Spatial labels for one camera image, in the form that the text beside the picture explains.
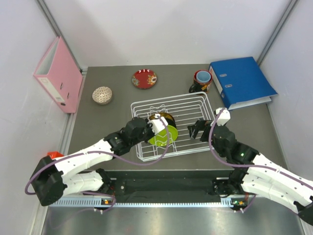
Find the patterned small bowl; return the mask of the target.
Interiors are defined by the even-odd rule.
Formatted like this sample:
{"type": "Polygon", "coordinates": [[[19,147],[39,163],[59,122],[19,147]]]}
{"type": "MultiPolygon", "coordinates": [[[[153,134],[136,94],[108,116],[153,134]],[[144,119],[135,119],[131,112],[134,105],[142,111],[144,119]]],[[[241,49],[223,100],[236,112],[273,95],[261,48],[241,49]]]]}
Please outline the patterned small bowl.
{"type": "Polygon", "coordinates": [[[112,100],[112,90],[109,87],[98,87],[93,91],[92,99],[99,105],[106,105],[112,100]]]}

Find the black gold plate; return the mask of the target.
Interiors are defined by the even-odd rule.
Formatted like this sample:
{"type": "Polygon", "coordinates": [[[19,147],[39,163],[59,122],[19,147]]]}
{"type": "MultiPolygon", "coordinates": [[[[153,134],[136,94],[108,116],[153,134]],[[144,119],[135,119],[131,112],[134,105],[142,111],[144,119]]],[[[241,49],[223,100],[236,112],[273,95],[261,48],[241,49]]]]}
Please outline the black gold plate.
{"type": "Polygon", "coordinates": [[[177,127],[175,119],[173,118],[173,116],[170,115],[169,113],[166,113],[166,112],[160,112],[160,113],[153,114],[149,117],[149,120],[156,119],[157,114],[160,114],[161,117],[164,117],[166,119],[166,121],[168,122],[168,125],[171,125],[175,128],[177,127]]]}

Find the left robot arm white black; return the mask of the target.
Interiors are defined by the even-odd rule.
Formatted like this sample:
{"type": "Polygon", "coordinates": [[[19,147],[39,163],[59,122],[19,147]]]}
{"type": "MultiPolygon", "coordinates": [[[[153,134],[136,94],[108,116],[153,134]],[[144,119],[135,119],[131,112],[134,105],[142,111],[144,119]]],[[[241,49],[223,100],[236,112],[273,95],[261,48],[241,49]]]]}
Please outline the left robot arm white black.
{"type": "Polygon", "coordinates": [[[104,170],[85,173],[86,169],[128,153],[140,142],[147,142],[167,130],[165,118],[159,114],[155,119],[134,117],[126,126],[106,135],[91,146],[71,155],[41,158],[27,186],[32,186],[42,206],[50,206],[63,196],[94,191],[106,194],[111,183],[104,170]]]}

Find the light blue cup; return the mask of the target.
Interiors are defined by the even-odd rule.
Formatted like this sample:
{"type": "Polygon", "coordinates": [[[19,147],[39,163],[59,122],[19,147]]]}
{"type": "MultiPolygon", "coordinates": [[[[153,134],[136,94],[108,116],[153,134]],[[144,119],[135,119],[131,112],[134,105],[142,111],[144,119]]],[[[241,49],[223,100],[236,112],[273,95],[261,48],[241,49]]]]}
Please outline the light blue cup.
{"type": "Polygon", "coordinates": [[[196,80],[199,83],[209,83],[211,81],[211,73],[206,70],[200,70],[196,73],[196,80]]]}

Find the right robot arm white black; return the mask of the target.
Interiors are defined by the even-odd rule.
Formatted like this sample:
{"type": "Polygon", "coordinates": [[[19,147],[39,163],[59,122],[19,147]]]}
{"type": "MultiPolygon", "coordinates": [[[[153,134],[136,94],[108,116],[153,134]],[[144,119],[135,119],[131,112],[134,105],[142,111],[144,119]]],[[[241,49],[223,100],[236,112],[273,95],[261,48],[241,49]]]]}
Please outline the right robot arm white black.
{"type": "Polygon", "coordinates": [[[234,168],[228,188],[232,193],[242,191],[257,194],[281,204],[308,224],[313,223],[313,183],[293,174],[266,158],[256,149],[236,140],[226,126],[198,119],[188,126],[189,136],[202,132],[201,142],[208,142],[218,160],[234,168]]]}

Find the black skull mug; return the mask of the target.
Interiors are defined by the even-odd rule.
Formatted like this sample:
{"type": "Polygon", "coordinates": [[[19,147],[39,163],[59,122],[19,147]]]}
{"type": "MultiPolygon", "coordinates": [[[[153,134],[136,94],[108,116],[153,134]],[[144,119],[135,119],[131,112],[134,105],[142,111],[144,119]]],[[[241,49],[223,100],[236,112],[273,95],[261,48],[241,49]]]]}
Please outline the black skull mug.
{"type": "Polygon", "coordinates": [[[197,80],[196,80],[196,73],[198,71],[195,72],[194,74],[194,79],[193,79],[193,84],[190,86],[189,88],[189,93],[197,93],[197,92],[205,92],[207,93],[210,86],[211,86],[211,83],[213,81],[213,77],[211,78],[211,81],[209,83],[199,83],[197,80]]]}

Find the red floral bowl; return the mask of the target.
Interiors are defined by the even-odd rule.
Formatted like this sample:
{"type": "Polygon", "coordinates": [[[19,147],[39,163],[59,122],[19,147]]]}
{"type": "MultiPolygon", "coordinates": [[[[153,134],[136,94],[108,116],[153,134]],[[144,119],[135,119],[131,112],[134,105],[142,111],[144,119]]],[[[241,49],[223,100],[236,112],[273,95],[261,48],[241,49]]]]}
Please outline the red floral bowl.
{"type": "Polygon", "coordinates": [[[131,81],[139,89],[149,89],[157,82],[157,75],[151,69],[142,69],[132,75],[131,81]]]}

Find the lime green plate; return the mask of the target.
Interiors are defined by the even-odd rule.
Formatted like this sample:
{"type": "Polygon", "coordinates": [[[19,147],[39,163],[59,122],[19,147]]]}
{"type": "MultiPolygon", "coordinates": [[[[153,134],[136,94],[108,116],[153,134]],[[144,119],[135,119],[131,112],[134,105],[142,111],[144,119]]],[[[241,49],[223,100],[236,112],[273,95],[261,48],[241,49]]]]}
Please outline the lime green plate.
{"type": "MultiPolygon", "coordinates": [[[[167,126],[169,132],[169,143],[171,144],[178,138],[178,130],[171,125],[167,126]]],[[[148,143],[155,146],[166,146],[167,145],[167,132],[166,129],[163,129],[157,135],[148,140],[148,143]]]]}

